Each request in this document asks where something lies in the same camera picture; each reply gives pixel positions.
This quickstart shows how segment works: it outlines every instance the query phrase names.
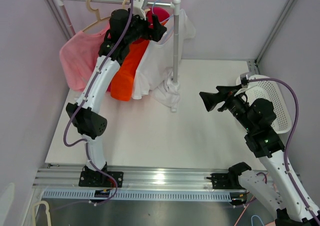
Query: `white table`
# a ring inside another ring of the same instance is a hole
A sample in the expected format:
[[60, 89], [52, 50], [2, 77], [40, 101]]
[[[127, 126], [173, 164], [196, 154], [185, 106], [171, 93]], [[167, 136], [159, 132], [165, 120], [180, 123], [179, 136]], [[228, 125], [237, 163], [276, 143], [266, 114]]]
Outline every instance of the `white table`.
[[[236, 78], [247, 71], [243, 61], [182, 60], [181, 100], [176, 113], [150, 96], [121, 102], [107, 93], [99, 114], [108, 120], [103, 134], [108, 165], [228, 169], [245, 161], [255, 170], [265, 170], [246, 146], [245, 130], [231, 113], [208, 113], [199, 96], [200, 91], [216, 92], [218, 85], [235, 85]], [[74, 103], [78, 95], [70, 90], [65, 106]], [[64, 146], [63, 131], [68, 120], [63, 109], [46, 163], [86, 163], [83, 143], [72, 148]], [[80, 138], [71, 126], [68, 142]]]

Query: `clothing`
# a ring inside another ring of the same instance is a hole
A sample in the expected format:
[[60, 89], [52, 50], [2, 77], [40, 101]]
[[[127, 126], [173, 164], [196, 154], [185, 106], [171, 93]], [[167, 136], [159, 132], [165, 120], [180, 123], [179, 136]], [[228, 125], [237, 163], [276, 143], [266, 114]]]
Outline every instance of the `clothing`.
[[[158, 16], [159, 21], [167, 19], [169, 13], [162, 9], [156, 8], [154, 13]], [[152, 13], [147, 13], [147, 20], [152, 23]], [[149, 45], [148, 40], [139, 39], [132, 43], [129, 48], [130, 52], [126, 56], [120, 70], [115, 74], [111, 81], [111, 96], [117, 100], [129, 101], [132, 95], [137, 67]]]
[[96, 66], [100, 45], [110, 28], [96, 34], [76, 33], [60, 49], [60, 61], [68, 86], [75, 91], [83, 91]]
[[[171, 82], [168, 82], [173, 71], [174, 57], [174, 18], [170, 18], [165, 25], [167, 32], [162, 39], [156, 43], [150, 41], [135, 73], [132, 98], [141, 99], [148, 95], [150, 90], [159, 90], [152, 93], [152, 96], [159, 102], [172, 106], [174, 101], [179, 100], [179, 93], [173, 91]], [[190, 22], [184, 10], [179, 15], [179, 47], [178, 60], [181, 60], [183, 42], [185, 39], [193, 38], [196, 30]]]

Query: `beige hanger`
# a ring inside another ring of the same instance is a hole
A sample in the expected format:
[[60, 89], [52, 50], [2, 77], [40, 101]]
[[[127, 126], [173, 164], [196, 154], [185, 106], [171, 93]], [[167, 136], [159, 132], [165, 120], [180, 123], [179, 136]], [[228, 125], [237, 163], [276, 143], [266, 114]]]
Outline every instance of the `beige hanger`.
[[91, 0], [86, 0], [85, 4], [86, 4], [86, 8], [88, 9], [89, 12], [92, 12], [95, 14], [96, 17], [96, 22], [92, 23], [91, 25], [87, 26], [86, 28], [84, 28], [82, 31], [86, 32], [87, 30], [89, 30], [90, 28], [94, 27], [95, 25], [99, 24], [100, 22], [104, 22], [106, 20], [109, 20], [110, 17], [106, 17], [101, 19], [100, 18], [100, 12], [99, 9], [93, 9], [90, 5]]

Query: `laundry basket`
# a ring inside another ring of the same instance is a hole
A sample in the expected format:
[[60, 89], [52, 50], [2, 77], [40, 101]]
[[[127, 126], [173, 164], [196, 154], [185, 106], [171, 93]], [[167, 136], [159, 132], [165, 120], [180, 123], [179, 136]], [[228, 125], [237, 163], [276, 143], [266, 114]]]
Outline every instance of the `laundry basket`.
[[[269, 78], [263, 75], [253, 75], [249, 79]], [[240, 77], [237, 78], [236, 84], [241, 83]], [[275, 121], [271, 124], [272, 128], [277, 134], [286, 133], [292, 127], [291, 118], [282, 97], [281, 91], [276, 82], [250, 82], [248, 83], [248, 90], [245, 91], [248, 102], [251, 105], [255, 99], [265, 98], [273, 103], [273, 111], [276, 114]]]

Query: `perforated plastic basket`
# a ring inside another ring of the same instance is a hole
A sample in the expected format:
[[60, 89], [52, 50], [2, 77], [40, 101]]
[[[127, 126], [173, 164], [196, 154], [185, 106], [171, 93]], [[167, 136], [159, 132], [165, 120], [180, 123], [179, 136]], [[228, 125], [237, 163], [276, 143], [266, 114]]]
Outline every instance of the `perforated plastic basket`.
[[[249, 79], [259, 78], [269, 77], [263, 75], [253, 75]], [[238, 77], [236, 84], [239, 85], [240, 83], [240, 77]], [[257, 98], [265, 98], [273, 103], [273, 111], [276, 114], [276, 119], [271, 126], [274, 131], [277, 134], [290, 131], [292, 127], [291, 118], [277, 83], [272, 81], [250, 82], [248, 84], [248, 88], [249, 89], [245, 91], [245, 93], [248, 96], [248, 102], [250, 105]]]

